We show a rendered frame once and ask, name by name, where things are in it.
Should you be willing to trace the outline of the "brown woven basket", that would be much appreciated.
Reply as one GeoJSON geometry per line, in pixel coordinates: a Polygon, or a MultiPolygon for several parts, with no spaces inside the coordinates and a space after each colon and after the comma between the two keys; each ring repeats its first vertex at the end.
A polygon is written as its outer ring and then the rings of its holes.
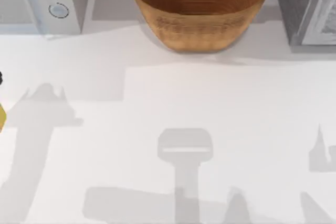
{"type": "Polygon", "coordinates": [[[135,0],[149,28],[169,49],[220,51],[249,27],[265,0],[135,0]]]}

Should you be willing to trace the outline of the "smaller microwave knob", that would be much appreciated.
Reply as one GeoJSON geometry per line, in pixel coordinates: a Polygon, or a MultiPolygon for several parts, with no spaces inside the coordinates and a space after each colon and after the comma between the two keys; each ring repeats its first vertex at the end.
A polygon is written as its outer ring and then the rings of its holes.
{"type": "Polygon", "coordinates": [[[55,3],[53,5],[49,5],[48,10],[53,17],[59,19],[64,19],[69,15],[68,7],[62,3],[55,3]]]}

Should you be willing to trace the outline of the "yellow object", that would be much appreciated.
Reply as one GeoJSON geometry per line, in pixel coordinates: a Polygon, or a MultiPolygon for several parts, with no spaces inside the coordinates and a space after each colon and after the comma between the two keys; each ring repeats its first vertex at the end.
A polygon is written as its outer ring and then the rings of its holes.
{"type": "Polygon", "coordinates": [[[6,112],[3,108],[3,106],[0,104],[0,132],[2,131],[4,124],[6,122],[6,112]]]}

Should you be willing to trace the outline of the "pale microwave oven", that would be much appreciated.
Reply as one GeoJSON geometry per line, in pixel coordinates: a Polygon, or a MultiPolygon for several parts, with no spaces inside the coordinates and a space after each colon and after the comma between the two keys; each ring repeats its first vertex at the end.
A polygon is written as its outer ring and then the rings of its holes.
{"type": "Polygon", "coordinates": [[[88,0],[0,0],[0,35],[77,35],[82,32],[88,0]],[[53,17],[49,5],[69,9],[64,19],[53,17]]]}

